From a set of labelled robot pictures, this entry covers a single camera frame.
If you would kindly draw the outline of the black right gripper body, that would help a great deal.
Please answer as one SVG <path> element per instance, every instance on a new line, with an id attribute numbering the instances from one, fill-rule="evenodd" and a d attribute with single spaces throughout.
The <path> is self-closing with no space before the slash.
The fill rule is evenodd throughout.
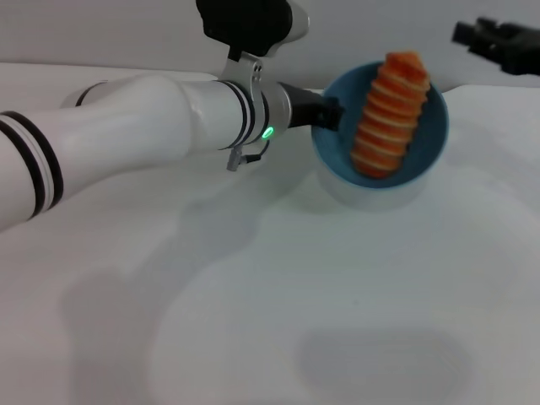
<path id="1" fill-rule="evenodd" d="M 539 29 L 499 24 L 497 30 L 478 30 L 472 54 L 497 64 L 510 75 L 539 75 Z"/>

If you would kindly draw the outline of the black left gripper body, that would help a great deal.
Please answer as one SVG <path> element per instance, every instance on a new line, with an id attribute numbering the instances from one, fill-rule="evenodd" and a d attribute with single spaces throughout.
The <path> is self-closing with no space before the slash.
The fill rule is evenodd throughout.
<path id="1" fill-rule="evenodd" d="M 323 96 L 290 84 L 280 83 L 290 104 L 289 128 L 324 127 L 327 102 Z"/>

